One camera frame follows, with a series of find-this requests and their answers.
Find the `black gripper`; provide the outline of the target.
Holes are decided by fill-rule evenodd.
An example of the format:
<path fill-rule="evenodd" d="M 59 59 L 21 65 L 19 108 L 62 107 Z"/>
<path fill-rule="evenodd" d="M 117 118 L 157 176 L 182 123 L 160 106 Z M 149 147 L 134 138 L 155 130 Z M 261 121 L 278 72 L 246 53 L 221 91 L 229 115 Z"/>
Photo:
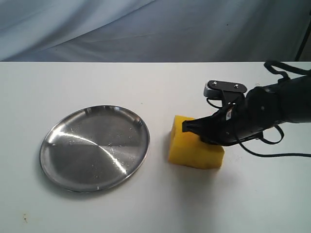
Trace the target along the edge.
<path fill-rule="evenodd" d="M 221 146 L 263 137 L 262 130 L 251 125 L 244 94 L 235 94 L 232 101 L 223 103 L 211 116 L 183 121 L 182 132 L 194 133 L 205 143 Z"/>

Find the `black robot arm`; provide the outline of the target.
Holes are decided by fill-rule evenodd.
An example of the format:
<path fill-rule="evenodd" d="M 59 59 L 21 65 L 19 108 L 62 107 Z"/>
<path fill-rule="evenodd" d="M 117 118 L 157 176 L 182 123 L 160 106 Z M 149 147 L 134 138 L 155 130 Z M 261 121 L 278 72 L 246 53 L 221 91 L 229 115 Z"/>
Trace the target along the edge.
<path fill-rule="evenodd" d="M 211 116 L 185 120 L 183 132 L 191 132 L 209 144 L 232 146 L 263 137 L 263 131 L 279 124 L 311 121 L 311 78 L 307 75 L 250 91 L 241 83 L 209 81 L 207 100 L 222 106 Z"/>

